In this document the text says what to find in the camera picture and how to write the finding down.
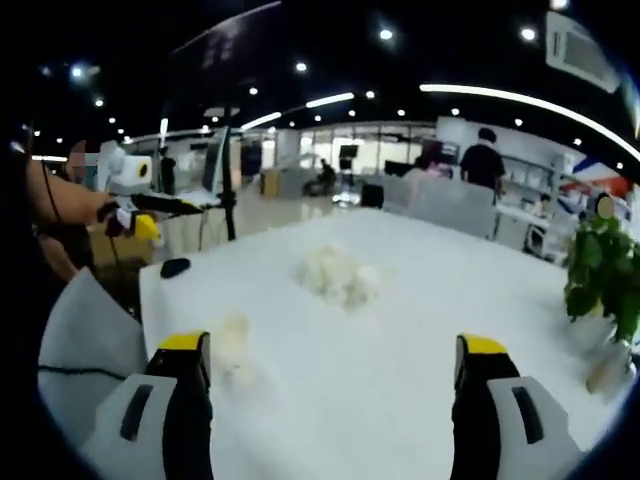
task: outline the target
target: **white table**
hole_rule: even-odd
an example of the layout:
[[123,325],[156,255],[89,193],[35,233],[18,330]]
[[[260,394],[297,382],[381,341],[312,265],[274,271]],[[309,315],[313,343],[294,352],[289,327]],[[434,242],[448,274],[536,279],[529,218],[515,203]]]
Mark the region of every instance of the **white table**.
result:
[[517,220],[528,223],[529,225],[535,225],[540,228],[548,230],[551,222],[546,218],[540,218],[537,215],[523,210],[522,208],[514,207],[511,205],[505,205],[503,203],[496,204],[496,210],[500,215],[515,218]]
[[[325,305],[291,274],[328,243],[392,268],[393,284],[350,315]],[[559,333],[566,273],[519,252],[358,210],[190,258],[190,270],[171,280],[159,279],[158,265],[141,272],[149,354],[169,334],[210,329],[238,308],[260,369],[249,392],[213,394],[217,480],[449,478],[461,332],[502,342],[568,411],[583,449],[611,418]]]

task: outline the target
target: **window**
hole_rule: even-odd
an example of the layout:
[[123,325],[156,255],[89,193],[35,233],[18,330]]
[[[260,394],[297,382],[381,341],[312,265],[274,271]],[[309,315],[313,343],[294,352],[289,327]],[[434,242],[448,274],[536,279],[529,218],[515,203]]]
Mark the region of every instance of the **window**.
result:
[[409,159],[409,127],[383,125],[380,132],[380,168],[384,162],[407,163]]
[[331,166],[340,170],[340,148],[343,145],[353,145],[353,127],[338,127],[333,131],[333,148],[331,149]]
[[358,156],[353,161],[357,173],[375,173],[379,167],[380,144],[378,143],[378,125],[356,127],[355,143],[358,145]]
[[414,163],[415,159],[422,155],[422,145],[425,140],[435,138],[433,128],[411,127],[409,135],[409,163]]
[[300,136],[300,154],[313,153],[313,133],[314,132],[302,132]]
[[318,161],[316,162],[316,166],[320,165],[320,159],[324,158],[328,162],[331,163],[332,156],[332,144],[331,140],[333,138],[332,130],[316,130],[316,134],[313,140],[313,153],[315,153]]

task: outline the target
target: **led strip light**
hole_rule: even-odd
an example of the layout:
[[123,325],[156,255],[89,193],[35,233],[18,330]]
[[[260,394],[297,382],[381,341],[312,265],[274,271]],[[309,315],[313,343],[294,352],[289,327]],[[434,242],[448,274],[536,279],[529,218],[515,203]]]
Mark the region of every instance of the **led strip light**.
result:
[[[347,100],[353,100],[354,98],[355,98],[355,95],[351,92],[341,93],[339,95],[332,95],[330,97],[311,100],[310,102],[305,103],[304,106],[306,108],[311,109],[311,108],[321,107],[323,105],[329,105],[331,103],[346,102]],[[280,117],[282,117],[281,112],[273,112],[273,113],[270,113],[269,115],[265,115],[264,117],[256,118],[255,120],[252,120],[249,123],[245,123],[240,127],[240,130],[243,130],[243,131],[249,130],[250,128],[257,127],[258,125],[263,125],[273,120],[277,120]]]
[[429,84],[425,83],[420,85],[420,91],[426,93],[462,93],[470,95],[481,95],[484,97],[501,98],[504,100],[511,100],[514,102],[526,103],[534,107],[543,108],[550,112],[557,113],[564,117],[575,120],[578,123],[583,124],[586,127],[595,130],[599,134],[607,137],[613,143],[624,149],[629,155],[636,160],[640,161],[640,152],[633,148],[633,146],[625,141],[622,137],[615,134],[607,127],[600,125],[598,122],[594,122],[590,118],[580,115],[579,113],[569,110],[568,108],[561,107],[555,103],[547,102],[546,100],[540,100],[539,98],[529,97],[527,95],[521,95],[519,93],[506,92],[504,90],[496,90],[494,88],[484,87],[470,87],[467,85],[448,85],[448,84]]

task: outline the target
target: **wall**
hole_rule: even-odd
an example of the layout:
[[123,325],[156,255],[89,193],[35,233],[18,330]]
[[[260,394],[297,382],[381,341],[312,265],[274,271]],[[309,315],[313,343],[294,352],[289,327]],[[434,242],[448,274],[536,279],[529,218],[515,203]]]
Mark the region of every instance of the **wall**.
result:
[[436,135],[439,140],[457,143],[461,155],[478,140],[478,131],[482,127],[489,127],[496,133],[497,150],[510,157],[516,157],[544,166],[551,166],[565,155],[575,157],[576,162],[584,159],[585,155],[577,150],[559,143],[537,137],[528,133],[508,128],[468,122],[458,117],[440,117],[436,122]]

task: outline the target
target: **sitting person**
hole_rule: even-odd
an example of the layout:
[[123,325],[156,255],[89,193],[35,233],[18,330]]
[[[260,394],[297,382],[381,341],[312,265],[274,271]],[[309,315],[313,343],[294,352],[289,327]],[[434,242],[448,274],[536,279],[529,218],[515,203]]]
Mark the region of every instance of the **sitting person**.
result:
[[307,182],[304,187],[302,187],[303,195],[317,197],[329,195],[332,192],[337,178],[336,171],[324,158],[320,160],[320,164],[322,165],[322,172],[320,172],[320,175],[318,175],[315,180]]
[[542,218],[551,216],[551,197],[543,193],[540,199],[529,208],[529,213]]

